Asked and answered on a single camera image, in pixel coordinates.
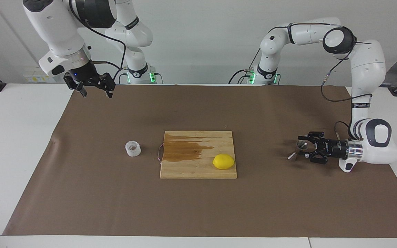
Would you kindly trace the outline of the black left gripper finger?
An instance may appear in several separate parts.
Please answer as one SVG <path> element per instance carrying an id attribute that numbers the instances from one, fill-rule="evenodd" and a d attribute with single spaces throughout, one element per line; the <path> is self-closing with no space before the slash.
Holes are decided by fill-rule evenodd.
<path id="1" fill-rule="evenodd" d="M 311 131 L 303 136 L 298 136 L 297 148 L 309 149 L 326 149 L 326 139 L 324 138 L 324 132 Z"/>
<path id="2" fill-rule="evenodd" d="M 325 150 L 321 151 L 299 151 L 298 155 L 301 155 L 305 158 L 308 158 L 310 162 L 318 163 L 318 164 L 326 164 L 327 163 L 327 152 Z"/>

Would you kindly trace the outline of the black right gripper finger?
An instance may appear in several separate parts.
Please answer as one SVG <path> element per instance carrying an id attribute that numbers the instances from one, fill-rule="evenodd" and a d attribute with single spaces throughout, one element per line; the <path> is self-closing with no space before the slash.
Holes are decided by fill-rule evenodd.
<path id="1" fill-rule="evenodd" d="M 87 91 L 84 88 L 83 82 L 77 83 L 75 80 L 73 80 L 69 72 L 66 72 L 64 74 L 63 80 L 65 81 L 69 89 L 79 92 L 83 98 L 87 97 Z"/>
<path id="2" fill-rule="evenodd" d="M 93 80 L 93 83 L 96 88 L 103 90 L 108 98 L 112 98 L 116 84 L 109 73 L 98 75 Z"/>

